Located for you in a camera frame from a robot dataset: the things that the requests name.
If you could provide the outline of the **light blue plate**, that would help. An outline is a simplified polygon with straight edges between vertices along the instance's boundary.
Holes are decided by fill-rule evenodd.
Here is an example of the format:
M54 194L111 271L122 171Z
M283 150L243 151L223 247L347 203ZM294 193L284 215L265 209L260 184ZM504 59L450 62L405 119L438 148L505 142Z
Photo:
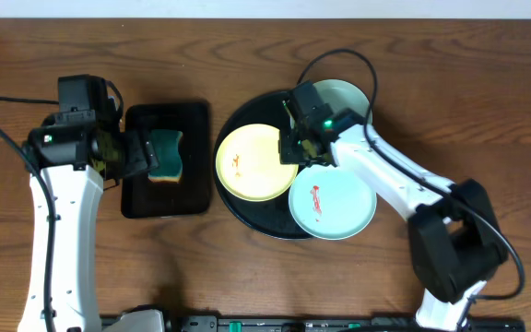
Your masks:
M289 190L289 211L308 234L344 240L365 229L377 206L376 193L355 173L332 166L303 169Z

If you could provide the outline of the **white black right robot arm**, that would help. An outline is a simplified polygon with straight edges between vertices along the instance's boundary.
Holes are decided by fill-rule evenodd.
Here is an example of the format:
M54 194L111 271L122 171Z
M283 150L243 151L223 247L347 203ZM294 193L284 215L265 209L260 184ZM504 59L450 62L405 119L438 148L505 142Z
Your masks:
M324 124L331 159L305 168L289 189L289 210L309 234L343 240L371 221L381 197L407 223L414 273L424 287L415 320L423 329L461 331L468 311L512 254L485 188L420 167L369 124Z

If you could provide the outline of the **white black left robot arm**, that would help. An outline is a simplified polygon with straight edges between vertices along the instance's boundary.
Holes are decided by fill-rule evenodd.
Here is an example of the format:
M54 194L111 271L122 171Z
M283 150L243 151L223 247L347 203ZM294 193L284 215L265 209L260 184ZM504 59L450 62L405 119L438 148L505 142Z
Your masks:
M149 141L120 128L119 115L56 113L29 132L34 206L29 296L20 331L100 331L96 219L105 181L141 173Z

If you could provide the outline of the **green yellow sponge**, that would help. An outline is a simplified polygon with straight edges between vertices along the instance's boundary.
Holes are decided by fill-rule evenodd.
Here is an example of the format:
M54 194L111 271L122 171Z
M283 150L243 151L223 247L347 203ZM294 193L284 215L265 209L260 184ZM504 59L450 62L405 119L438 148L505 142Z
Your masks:
M159 167L149 172L148 179L155 183L179 183L183 174L183 162L179 152L183 133L176 130L156 129L150 134Z

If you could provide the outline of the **yellow plate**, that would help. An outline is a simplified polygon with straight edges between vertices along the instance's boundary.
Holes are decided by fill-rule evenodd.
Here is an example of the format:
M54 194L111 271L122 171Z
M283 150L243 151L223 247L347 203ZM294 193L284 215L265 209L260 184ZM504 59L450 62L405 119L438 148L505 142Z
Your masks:
M279 134L280 130L272 125L248 124L223 139L215 166L220 183L230 194L264 202L289 189L299 166L280 162Z

